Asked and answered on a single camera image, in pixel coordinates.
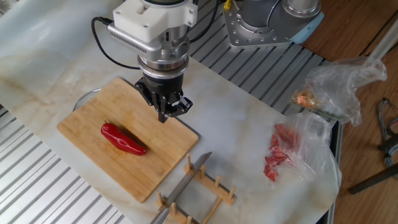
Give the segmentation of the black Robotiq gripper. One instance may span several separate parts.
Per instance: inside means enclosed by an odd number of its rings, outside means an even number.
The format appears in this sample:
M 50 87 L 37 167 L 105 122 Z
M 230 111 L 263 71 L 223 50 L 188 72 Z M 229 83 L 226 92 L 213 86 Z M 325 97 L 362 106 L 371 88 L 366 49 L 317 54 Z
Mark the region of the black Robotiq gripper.
M 174 103 L 169 111 L 170 117 L 177 117 L 187 113 L 193 106 L 193 102 L 183 96 L 183 75 L 175 78 L 160 79 L 143 74 L 135 84 L 134 88 L 142 95 L 148 103 L 154 103 L 158 112 L 158 120 L 165 123 L 167 118 L 167 100 Z

